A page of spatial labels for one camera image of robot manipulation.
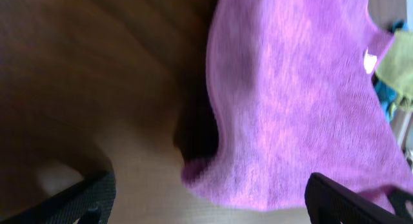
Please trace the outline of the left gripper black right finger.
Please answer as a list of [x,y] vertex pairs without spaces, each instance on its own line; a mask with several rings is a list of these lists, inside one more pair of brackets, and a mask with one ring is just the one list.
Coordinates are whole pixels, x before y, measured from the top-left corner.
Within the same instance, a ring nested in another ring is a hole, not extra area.
[[381,187],[394,213],[320,174],[311,174],[305,189],[305,205],[312,224],[409,224],[407,203],[412,194],[396,187]]

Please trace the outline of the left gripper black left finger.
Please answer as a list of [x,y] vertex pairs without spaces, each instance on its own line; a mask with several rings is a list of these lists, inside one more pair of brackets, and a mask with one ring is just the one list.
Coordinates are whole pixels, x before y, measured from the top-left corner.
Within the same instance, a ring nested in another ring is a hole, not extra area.
[[115,198],[115,176],[112,172],[102,172],[11,218],[2,219],[1,224],[106,224]]

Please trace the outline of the large purple microfiber cloth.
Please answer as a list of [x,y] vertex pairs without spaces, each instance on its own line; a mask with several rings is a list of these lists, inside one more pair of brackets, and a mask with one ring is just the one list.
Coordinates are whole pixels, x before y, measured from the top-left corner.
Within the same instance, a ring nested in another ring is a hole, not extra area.
[[218,205],[302,207],[314,172],[392,210],[412,172],[366,71],[393,37],[368,0],[219,0],[206,51],[217,152],[185,164],[185,187]]

